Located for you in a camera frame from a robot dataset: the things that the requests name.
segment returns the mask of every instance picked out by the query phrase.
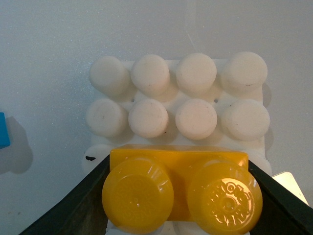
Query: blue block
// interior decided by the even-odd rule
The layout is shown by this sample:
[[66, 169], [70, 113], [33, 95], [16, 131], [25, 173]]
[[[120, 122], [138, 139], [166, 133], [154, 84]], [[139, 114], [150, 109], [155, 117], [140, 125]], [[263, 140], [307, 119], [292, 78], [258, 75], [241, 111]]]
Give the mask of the blue block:
[[0, 113], [0, 149], [9, 146], [10, 139], [8, 135], [8, 129], [6, 128], [5, 124], [5, 117], [4, 113]]

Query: white plastic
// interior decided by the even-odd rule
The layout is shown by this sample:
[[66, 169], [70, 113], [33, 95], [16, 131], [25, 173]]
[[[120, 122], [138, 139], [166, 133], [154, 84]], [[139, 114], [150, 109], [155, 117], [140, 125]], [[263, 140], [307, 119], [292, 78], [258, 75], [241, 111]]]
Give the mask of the white plastic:
[[243, 51], [228, 60], [221, 73], [221, 81], [230, 92], [250, 92], [260, 87], [267, 75], [265, 61], [253, 52]]
[[89, 80], [103, 94], [117, 96], [127, 89], [130, 74], [117, 58], [104, 56], [92, 64]]
[[238, 100], [224, 111], [222, 126], [234, 138], [255, 141], [268, 131], [269, 114], [260, 102], [253, 99]]
[[115, 137], [121, 134], [127, 125], [127, 112], [110, 99], [99, 99], [89, 106], [86, 123], [95, 135]]
[[183, 136], [202, 140], [215, 130], [217, 114], [210, 103], [203, 99], [191, 99], [178, 108], [175, 121]]
[[189, 54], [177, 66], [177, 84], [188, 94], [199, 96], [210, 89], [216, 73], [216, 65], [209, 56], [202, 53]]
[[170, 72], [163, 58], [145, 55], [132, 67], [134, 85], [148, 96], [157, 96], [166, 91], [170, 84]]
[[143, 138], [154, 138], [164, 134], [169, 118], [165, 107], [159, 101], [144, 99], [132, 107], [128, 122], [135, 134]]

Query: toy building block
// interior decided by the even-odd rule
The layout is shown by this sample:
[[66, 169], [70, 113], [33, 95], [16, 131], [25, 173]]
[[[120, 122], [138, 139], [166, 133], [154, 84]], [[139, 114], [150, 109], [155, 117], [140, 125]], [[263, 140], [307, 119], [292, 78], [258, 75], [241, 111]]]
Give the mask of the toy building block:
[[209, 146], [127, 144], [113, 149], [102, 191], [109, 220], [147, 234], [166, 220], [194, 221], [209, 234], [244, 234], [257, 223], [262, 194], [248, 155]]
[[0, 149], [5, 148], [10, 144], [11, 143], [8, 135], [8, 130], [5, 124], [4, 113], [0, 113]]

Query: white surface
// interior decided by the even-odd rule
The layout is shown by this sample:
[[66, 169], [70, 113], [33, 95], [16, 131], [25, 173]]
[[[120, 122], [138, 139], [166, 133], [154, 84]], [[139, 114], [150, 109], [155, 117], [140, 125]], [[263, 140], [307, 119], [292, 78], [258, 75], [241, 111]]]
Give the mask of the white surface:
[[130, 83], [130, 74], [114, 56], [103, 56], [96, 60], [89, 71], [90, 83], [108, 96], [123, 93]]
[[243, 51], [233, 55], [221, 74], [224, 88], [249, 92], [263, 85], [268, 76], [265, 61], [259, 55]]
[[217, 114], [213, 106], [203, 99], [190, 99], [177, 109], [175, 123], [183, 136], [202, 140], [215, 130]]
[[179, 88], [192, 95], [207, 92], [216, 78], [214, 61], [203, 53], [192, 53], [180, 60], [176, 69]]
[[154, 138], [164, 134], [169, 118], [165, 107], [159, 101], [144, 99], [131, 108], [128, 122], [135, 134], [143, 138]]
[[103, 137], [120, 135], [128, 124], [128, 112], [110, 99], [94, 101], [86, 112], [86, 125], [92, 133]]
[[262, 103], [242, 99], [232, 103], [222, 115], [223, 129], [235, 139], [255, 141], [269, 128], [269, 114]]
[[312, 205], [312, 12], [310, 1], [282, 0], [2, 1], [0, 110], [12, 145], [0, 150], [0, 234], [18, 234], [83, 179], [84, 116], [94, 100], [88, 72], [104, 55], [261, 55], [266, 155]]
[[131, 70], [134, 85], [148, 96], [157, 96], [170, 84], [170, 72], [164, 59], [158, 55], [144, 55]]

